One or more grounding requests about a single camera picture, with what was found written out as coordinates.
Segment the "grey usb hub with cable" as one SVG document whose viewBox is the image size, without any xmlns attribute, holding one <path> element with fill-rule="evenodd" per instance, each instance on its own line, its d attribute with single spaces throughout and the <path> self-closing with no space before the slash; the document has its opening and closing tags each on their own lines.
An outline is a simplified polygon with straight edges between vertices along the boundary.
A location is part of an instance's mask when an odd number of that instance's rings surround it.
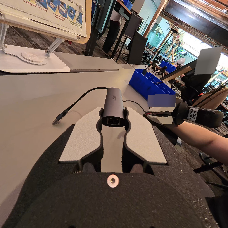
<svg viewBox="0 0 228 228">
<path fill-rule="evenodd" d="M 72 107 L 77 104 L 85 95 L 93 90 L 104 89 L 107 90 L 103 113 L 102 124 L 108 127 L 123 127 L 125 125 L 124 106 L 122 100 L 121 90 L 118 88 L 95 87 L 85 92 L 72 105 L 62 111 L 53 121 L 52 125 L 57 124 Z"/>
</svg>

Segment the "printed instruction sheet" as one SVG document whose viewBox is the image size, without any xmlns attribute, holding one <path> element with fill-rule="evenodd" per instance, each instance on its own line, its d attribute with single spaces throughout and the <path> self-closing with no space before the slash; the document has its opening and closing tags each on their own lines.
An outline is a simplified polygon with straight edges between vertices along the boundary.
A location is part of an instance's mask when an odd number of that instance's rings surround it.
<svg viewBox="0 0 228 228">
<path fill-rule="evenodd" d="M 0 10 L 87 37 L 85 0 L 1 0 Z"/>
</svg>

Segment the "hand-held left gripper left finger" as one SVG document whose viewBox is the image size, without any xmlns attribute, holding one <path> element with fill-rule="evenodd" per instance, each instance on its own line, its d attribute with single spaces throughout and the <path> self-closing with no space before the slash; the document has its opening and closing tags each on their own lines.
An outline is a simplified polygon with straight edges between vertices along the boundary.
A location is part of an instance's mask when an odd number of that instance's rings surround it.
<svg viewBox="0 0 228 228">
<path fill-rule="evenodd" d="M 59 158 L 60 163 L 97 164 L 102 160 L 102 112 L 103 108 L 97 107 L 76 122 Z"/>
</svg>

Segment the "black office chair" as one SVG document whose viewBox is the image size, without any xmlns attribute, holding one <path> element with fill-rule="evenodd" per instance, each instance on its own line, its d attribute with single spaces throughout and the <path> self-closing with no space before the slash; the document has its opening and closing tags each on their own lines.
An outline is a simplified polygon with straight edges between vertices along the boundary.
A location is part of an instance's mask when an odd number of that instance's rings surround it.
<svg viewBox="0 0 228 228">
<path fill-rule="evenodd" d="M 137 31 L 134 33 L 132 38 L 132 45 L 127 57 L 127 63 L 131 65 L 140 65 L 144 48 L 147 44 L 148 38 L 143 37 Z"/>
</svg>

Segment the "tan board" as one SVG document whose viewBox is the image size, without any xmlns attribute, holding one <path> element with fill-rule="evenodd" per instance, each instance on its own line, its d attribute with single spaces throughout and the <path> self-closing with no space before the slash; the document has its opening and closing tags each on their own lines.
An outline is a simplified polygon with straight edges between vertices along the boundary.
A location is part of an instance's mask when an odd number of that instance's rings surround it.
<svg viewBox="0 0 228 228">
<path fill-rule="evenodd" d="M 213 91 L 198 96 L 198 99 L 193 101 L 192 106 L 215 110 L 228 96 L 228 88 L 225 87 L 210 96 L 212 93 Z"/>
</svg>

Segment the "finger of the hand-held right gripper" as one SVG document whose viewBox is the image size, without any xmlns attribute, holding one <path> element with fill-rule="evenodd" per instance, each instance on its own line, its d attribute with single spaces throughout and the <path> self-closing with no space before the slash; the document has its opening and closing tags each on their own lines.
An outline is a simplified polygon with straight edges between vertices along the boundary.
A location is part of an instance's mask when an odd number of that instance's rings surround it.
<svg viewBox="0 0 228 228">
<path fill-rule="evenodd" d="M 153 115 L 147 115 L 149 120 L 160 124 L 160 125 L 166 125 L 166 124 L 172 124 L 173 118 L 172 116 L 164 117 L 164 116 L 153 116 Z"/>
<path fill-rule="evenodd" d="M 175 107 L 151 107 L 148 112 L 155 114 L 171 114 Z"/>
</svg>

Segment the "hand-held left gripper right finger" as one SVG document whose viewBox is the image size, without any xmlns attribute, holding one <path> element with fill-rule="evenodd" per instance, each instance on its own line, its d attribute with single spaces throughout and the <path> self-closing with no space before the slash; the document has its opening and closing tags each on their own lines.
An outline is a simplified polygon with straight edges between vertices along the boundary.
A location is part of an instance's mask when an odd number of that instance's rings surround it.
<svg viewBox="0 0 228 228">
<path fill-rule="evenodd" d="M 126 115 L 124 147 L 143 164 L 167 164 L 151 123 L 130 107 Z"/>
</svg>

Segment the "person's right forearm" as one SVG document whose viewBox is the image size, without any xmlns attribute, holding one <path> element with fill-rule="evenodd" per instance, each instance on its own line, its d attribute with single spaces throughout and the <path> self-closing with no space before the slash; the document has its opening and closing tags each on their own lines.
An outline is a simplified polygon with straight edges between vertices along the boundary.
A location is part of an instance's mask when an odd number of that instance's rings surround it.
<svg viewBox="0 0 228 228">
<path fill-rule="evenodd" d="M 224 165 L 228 165 L 228 139 L 201 126 L 184 122 L 180 125 L 166 124 L 185 143 L 196 147 Z"/>
</svg>

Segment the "blue plastic bin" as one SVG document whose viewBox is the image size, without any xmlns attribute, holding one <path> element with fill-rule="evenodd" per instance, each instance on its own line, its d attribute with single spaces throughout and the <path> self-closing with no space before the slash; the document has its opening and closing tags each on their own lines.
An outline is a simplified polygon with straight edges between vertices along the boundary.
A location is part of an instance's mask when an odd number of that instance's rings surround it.
<svg viewBox="0 0 228 228">
<path fill-rule="evenodd" d="M 143 98 L 148 99 L 149 95 L 167 94 L 175 95 L 176 92 L 155 77 L 152 73 L 147 72 L 143 75 L 144 69 L 135 69 L 129 85 L 135 89 Z"/>
<path fill-rule="evenodd" d="M 167 67 L 166 71 L 168 73 L 171 73 L 171 72 L 176 70 L 176 67 L 174 67 L 172 64 L 170 64 L 169 62 L 166 62 L 166 61 L 162 61 L 159 66 L 160 67 L 165 67 L 166 66 Z"/>
</svg>

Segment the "black screen on stand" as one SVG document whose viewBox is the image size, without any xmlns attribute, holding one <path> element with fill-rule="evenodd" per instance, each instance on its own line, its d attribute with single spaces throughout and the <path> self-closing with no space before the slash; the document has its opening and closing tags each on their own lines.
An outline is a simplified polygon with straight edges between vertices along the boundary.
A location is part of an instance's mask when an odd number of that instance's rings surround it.
<svg viewBox="0 0 228 228">
<path fill-rule="evenodd" d="M 136 11 L 132 11 L 129 20 L 124 24 L 124 27 L 121 31 L 121 34 L 117 40 L 115 45 L 115 53 L 118 53 L 118 57 L 116 58 L 116 62 L 121 54 L 121 51 L 124 47 L 124 44 L 128 39 L 132 40 L 135 32 L 138 30 L 139 26 L 141 25 L 143 18 L 140 17 Z"/>
<path fill-rule="evenodd" d="M 87 42 L 84 55 L 92 56 L 99 35 L 106 31 L 109 19 L 114 10 L 116 0 L 97 0 L 96 7 L 91 22 L 91 34 Z"/>
</svg>

